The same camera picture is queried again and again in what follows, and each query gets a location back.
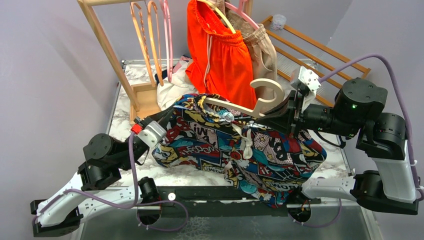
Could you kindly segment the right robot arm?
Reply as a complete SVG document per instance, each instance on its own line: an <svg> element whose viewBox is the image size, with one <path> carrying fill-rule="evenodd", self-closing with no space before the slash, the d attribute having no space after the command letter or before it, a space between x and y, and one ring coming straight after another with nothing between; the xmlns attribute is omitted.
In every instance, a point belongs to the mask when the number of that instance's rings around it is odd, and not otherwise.
<svg viewBox="0 0 424 240"><path fill-rule="evenodd" d="M298 80L296 89L257 122L289 137L313 130L357 138L356 149L371 158L377 169L347 178L318 178L292 186L289 199L335 198L354 201L380 213L417 215L417 177L408 156L408 134L403 117L384 112L387 90L355 78L345 82L332 107L307 104L321 84L315 78Z"/></svg>

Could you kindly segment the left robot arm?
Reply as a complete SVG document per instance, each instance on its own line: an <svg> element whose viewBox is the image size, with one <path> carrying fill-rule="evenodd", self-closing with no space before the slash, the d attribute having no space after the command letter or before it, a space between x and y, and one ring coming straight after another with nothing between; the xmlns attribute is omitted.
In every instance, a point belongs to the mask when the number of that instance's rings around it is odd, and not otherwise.
<svg viewBox="0 0 424 240"><path fill-rule="evenodd" d="M52 197L30 203L33 236L61 237L77 230L91 216L108 207L131 209L152 206L162 199L151 177L137 178L140 157L165 137L173 107L145 118L137 117L125 141L106 133L84 146L85 161Z"/></svg>

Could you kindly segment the cream hanger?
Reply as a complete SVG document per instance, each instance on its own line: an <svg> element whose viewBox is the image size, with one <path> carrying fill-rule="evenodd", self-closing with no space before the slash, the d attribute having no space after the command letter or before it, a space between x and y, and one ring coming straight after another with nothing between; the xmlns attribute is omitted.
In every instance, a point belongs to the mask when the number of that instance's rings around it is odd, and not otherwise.
<svg viewBox="0 0 424 240"><path fill-rule="evenodd" d="M267 79L267 78L258 78L251 81L250 86L254 89L257 89L260 87L269 88L274 91L275 97L272 99L259 98L253 109L249 109L249 108L246 108L246 107L243 107L228 101L219 100L219 99L211 98L211 97L206 97L203 100L203 102L205 104L211 104L211 105L223 107L230 110L235 110L240 113L243 113L258 119L265 116L265 114L261 113L261 110L263 108L274 108L278 104L282 103L283 100L285 99L285 92L282 86L274 80Z"/></svg>

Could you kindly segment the comic print shorts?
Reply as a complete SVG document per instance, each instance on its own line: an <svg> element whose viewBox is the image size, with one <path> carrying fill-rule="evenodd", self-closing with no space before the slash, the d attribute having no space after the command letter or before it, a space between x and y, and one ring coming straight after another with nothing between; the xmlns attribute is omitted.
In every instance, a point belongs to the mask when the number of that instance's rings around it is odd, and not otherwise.
<svg viewBox="0 0 424 240"><path fill-rule="evenodd" d="M307 130L290 137L247 114L206 104L207 98L189 93L173 104L166 134L152 152L158 164L221 174L236 189L277 208L327 158Z"/></svg>

